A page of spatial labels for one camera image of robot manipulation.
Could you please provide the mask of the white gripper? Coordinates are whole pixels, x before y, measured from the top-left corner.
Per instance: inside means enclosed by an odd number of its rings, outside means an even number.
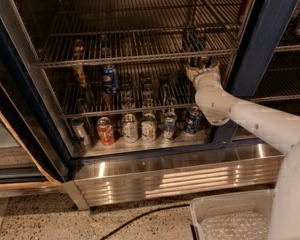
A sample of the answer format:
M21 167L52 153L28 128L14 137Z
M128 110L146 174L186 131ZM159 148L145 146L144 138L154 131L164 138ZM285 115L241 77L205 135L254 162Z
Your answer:
M188 79L193 82L197 91L204 88L219 88L222 89L221 76L220 76L220 61L213 60L210 68L199 72L197 67L191 67L187 65L185 67L186 75Z

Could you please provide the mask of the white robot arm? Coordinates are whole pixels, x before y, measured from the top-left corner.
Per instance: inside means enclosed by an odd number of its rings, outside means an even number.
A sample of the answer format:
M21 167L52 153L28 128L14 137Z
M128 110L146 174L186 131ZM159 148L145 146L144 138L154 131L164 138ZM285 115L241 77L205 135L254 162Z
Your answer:
M185 67L195 102L208 122L233 121L284 154L275 187L269 240L300 240L300 116L268 108L226 92L219 64Z

